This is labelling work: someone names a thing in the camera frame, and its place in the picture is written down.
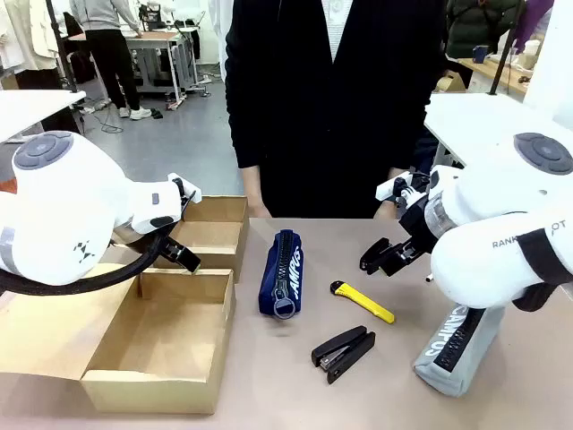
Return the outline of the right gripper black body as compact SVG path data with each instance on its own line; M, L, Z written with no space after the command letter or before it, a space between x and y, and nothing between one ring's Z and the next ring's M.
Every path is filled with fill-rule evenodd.
M403 245L406 256L430 254L438 242L438 238L430 231L424 217L427 202L428 197L422 197L399 219L400 226L410 235Z

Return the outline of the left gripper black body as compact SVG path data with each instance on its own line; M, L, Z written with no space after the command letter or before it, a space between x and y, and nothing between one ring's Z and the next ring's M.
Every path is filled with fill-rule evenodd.
M159 255L169 262L186 262L188 249L172 237L167 236L161 243Z

